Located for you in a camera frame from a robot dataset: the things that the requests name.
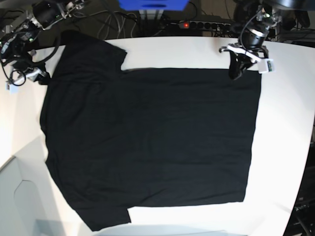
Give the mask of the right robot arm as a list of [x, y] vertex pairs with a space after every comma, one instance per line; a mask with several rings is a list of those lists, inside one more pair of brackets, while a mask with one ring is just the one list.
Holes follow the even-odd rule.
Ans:
[[[7, 89], [20, 87], [27, 80], [48, 84], [51, 77], [45, 64], [59, 49], [60, 29], [57, 28], [58, 36], [53, 51], [44, 59], [33, 61], [36, 50], [27, 50], [26, 47], [35, 42], [41, 32], [71, 17], [84, 5], [84, 0], [42, 0], [0, 30], [0, 66], [6, 77]], [[10, 74], [4, 70], [7, 65], [11, 66]]]

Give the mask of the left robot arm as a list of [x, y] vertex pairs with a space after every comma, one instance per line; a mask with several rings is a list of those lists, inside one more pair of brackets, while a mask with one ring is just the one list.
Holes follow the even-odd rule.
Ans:
[[282, 12], [294, 10], [301, 13], [314, 11], [313, 0], [237, 0], [233, 23], [229, 31], [237, 36], [236, 43], [220, 47], [219, 52], [229, 52], [230, 79], [237, 80], [251, 68], [258, 66], [259, 74], [275, 70], [269, 51], [263, 46], [269, 30], [283, 20]]

